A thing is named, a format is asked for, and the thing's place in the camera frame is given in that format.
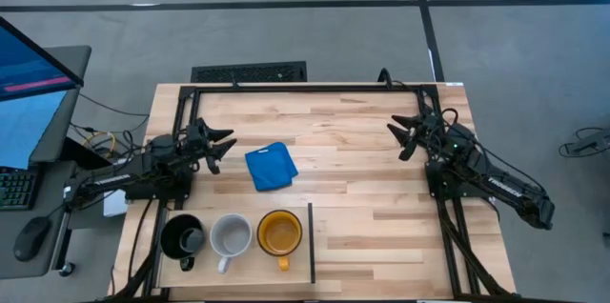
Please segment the black keyboard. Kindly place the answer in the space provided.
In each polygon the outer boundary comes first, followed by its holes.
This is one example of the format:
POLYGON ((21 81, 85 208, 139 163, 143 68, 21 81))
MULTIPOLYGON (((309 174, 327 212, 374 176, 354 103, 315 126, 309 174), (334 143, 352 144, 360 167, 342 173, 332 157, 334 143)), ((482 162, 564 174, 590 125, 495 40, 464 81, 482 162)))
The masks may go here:
POLYGON ((37 170, 0 167, 0 211, 30 210, 37 193, 37 170))

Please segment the black floor grille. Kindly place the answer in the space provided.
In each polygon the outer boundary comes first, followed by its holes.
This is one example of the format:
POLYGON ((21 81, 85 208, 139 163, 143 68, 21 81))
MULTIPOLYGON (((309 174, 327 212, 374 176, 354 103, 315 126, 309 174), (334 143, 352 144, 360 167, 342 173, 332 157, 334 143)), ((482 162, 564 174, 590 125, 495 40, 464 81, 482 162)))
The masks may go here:
POLYGON ((192 83, 307 82, 305 61, 192 67, 192 83))

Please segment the black table frame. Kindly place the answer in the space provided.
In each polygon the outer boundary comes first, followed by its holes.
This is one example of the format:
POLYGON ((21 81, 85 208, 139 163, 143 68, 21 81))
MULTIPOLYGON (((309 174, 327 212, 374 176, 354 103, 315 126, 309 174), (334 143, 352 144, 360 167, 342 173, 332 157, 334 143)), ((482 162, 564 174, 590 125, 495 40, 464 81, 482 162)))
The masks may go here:
POLYGON ((220 174, 202 169, 189 198, 138 201, 127 211, 109 291, 117 293, 146 258, 144 301, 442 300, 505 301, 516 288, 495 210, 466 194, 448 202, 428 189, 427 155, 409 161, 387 125, 423 103, 457 110, 473 122, 465 90, 451 84, 161 84, 146 137, 177 133, 198 118, 237 140, 220 174), (298 175, 291 186, 258 192, 245 154, 284 143, 298 175), (191 214, 211 227, 238 213, 257 225, 274 210, 309 212, 311 281, 162 288, 163 253, 153 249, 165 222, 191 214))

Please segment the blue cloth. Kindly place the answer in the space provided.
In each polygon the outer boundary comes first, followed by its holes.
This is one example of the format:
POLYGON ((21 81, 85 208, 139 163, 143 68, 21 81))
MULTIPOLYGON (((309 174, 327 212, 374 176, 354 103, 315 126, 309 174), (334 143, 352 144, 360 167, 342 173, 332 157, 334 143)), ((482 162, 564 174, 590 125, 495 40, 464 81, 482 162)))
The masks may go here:
POLYGON ((245 154, 246 164, 258 192, 279 190, 293 183, 298 170, 287 146, 274 142, 245 154))

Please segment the computer monitor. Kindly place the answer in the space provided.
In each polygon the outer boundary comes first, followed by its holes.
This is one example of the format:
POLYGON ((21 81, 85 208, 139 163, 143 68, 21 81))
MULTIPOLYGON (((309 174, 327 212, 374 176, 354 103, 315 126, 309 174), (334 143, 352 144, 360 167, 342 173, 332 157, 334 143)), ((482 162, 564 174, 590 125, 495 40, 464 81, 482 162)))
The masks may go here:
POLYGON ((0 101, 68 91, 84 80, 0 17, 0 101))

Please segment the wooden shelf with black frame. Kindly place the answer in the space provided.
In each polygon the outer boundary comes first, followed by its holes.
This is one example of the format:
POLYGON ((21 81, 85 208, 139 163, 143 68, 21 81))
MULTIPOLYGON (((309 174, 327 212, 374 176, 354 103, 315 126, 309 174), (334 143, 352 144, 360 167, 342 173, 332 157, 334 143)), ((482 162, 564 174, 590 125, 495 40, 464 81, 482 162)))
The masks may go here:
POLYGON ((243 254, 232 260, 225 273, 218 271, 221 256, 210 243, 194 257, 193 268, 180 269, 177 260, 162 256, 157 284, 162 288, 223 287, 265 284, 306 284, 311 281, 309 212, 306 207, 290 208, 301 222, 303 236, 298 248, 288 256, 290 269, 280 270, 278 260, 266 254, 254 239, 243 254))

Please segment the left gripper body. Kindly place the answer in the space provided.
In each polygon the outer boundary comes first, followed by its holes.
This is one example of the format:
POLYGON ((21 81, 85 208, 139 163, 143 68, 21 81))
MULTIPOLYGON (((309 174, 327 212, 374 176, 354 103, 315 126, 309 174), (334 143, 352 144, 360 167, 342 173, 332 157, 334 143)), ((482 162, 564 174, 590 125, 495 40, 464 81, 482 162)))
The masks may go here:
POLYGON ((205 123, 188 125, 185 128, 183 151, 191 161, 213 160, 211 144, 208 138, 208 126, 205 123))

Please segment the yellow mug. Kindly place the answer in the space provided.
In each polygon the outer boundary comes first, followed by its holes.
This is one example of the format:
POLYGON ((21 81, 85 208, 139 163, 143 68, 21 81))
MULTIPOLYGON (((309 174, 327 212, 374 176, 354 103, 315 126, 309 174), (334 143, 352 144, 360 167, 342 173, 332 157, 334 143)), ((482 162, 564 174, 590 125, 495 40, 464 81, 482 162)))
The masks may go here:
POLYGON ((278 268, 287 272, 290 269, 289 255, 300 245, 303 228, 298 217, 287 210, 274 210, 266 213, 259 221, 256 239, 266 254, 277 259, 278 268))

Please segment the white box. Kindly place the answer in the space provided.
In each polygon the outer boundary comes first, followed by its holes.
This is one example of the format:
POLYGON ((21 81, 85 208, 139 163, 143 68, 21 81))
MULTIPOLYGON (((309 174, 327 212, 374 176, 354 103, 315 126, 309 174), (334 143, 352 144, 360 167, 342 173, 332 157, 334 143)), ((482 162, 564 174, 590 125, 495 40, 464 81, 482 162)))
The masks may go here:
POLYGON ((123 190, 109 192, 105 195, 103 201, 103 215, 105 217, 114 217, 127 212, 128 203, 123 190))

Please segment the black mug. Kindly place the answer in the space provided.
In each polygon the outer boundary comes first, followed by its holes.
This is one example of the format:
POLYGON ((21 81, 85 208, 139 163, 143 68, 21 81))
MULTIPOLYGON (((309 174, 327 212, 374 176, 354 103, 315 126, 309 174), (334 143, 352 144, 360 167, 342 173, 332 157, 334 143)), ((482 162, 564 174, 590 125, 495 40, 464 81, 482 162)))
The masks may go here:
POLYGON ((163 227, 160 246, 168 258, 179 261, 182 272, 189 272, 206 241, 207 230, 201 221, 194 215, 180 214, 163 227))

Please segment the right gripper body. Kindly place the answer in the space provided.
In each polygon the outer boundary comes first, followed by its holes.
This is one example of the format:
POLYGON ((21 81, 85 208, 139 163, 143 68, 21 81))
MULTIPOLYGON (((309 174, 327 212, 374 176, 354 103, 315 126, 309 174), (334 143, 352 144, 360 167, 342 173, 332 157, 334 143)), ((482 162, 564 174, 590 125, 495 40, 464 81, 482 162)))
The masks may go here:
POLYGON ((443 119, 438 114, 434 112, 421 114, 417 117, 414 138, 421 147, 428 149, 443 126, 443 119))

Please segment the grey patterned mug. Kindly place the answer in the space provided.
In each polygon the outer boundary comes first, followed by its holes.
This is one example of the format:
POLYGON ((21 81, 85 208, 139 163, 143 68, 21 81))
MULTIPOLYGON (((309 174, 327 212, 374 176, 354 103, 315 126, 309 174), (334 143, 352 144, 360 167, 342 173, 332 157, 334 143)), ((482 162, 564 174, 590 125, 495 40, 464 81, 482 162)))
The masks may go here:
POLYGON ((214 223, 210 231, 210 242, 220 256, 217 266, 219 273, 225 274, 232 260, 249 249, 252 238, 252 226, 241 214, 228 213, 214 223))

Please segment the black computer mouse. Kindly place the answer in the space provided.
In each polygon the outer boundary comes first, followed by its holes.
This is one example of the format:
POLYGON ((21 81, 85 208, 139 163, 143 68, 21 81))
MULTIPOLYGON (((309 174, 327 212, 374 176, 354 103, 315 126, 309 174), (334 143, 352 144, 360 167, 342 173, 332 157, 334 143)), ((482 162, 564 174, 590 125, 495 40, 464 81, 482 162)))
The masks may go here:
POLYGON ((38 216, 31 219, 17 235, 13 244, 13 255, 20 262, 28 262, 39 253, 51 228, 48 217, 38 216))

